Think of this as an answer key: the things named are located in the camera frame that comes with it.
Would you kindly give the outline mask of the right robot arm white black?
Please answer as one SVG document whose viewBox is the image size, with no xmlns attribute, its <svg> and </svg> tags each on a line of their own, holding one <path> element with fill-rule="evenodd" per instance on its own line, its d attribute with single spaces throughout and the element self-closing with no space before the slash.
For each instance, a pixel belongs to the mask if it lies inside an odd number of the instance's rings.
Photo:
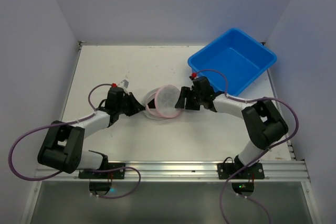
<svg viewBox="0 0 336 224">
<path fill-rule="evenodd" d="M 205 76 L 193 73 L 190 79 L 193 85 L 181 88 L 175 108 L 198 111 L 203 106 L 215 113 L 235 116 L 244 121 L 249 136 L 245 148 L 230 163 L 223 161 L 217 165 L 219 178 L 242 177 L 256 166 L 257 156 L 288 133 L 288 125 L 271 99 L 248 101 L 224 91 L 216 92 Z"/>
</svg>

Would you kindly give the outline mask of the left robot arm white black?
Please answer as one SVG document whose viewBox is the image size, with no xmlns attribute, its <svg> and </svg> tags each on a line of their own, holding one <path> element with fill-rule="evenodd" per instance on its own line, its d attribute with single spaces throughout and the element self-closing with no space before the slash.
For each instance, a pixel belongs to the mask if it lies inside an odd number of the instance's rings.
<svg viewBox="0 0 336 224">
<path fill-rule="evenodd" d="M 92 170 L 94 173 L 107 170 L 107 155 L 84 151 L 84 140 L 112 126 L 120 115 L 133 116 L 145 107 L 121 87 L 111 87 L 103 104 L 74 123 L 54 121 L 39 150 L 38 163 L 68 174 L 76 170 Z"/>
</svg>

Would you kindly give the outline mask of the black bra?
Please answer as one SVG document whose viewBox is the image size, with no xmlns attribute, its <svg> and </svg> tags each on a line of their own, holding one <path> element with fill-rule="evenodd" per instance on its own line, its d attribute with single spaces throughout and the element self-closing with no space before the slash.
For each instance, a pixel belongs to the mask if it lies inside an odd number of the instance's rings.
<svg viewBox="0 0 336 224">
<path fill-rule="evenodd" d="M 155 99 L 152 99 L 152 100 L 148 101 L 146 105 L 149 109 L 155 109 L 156 108 Z"/>
</svg>

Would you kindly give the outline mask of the white mesh laundry bag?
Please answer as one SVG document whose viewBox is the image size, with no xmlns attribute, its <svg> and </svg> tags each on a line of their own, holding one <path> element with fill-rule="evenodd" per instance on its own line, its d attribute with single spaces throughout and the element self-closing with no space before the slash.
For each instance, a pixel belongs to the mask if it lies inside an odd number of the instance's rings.
<svg viewBox="0 0 336 224">
<path fill-rule="evenodd" d="M 144 115 L 157 121 L 176 118 L 182 112 L 181 109 L 175 108 L 179 95 L 180 90 L 171 84 L 151 90 L 141 102 L 145 107 Z M 155 109 L 149 109 L 146 105 L 152 99 L 155 99 Z"/>
</svg>

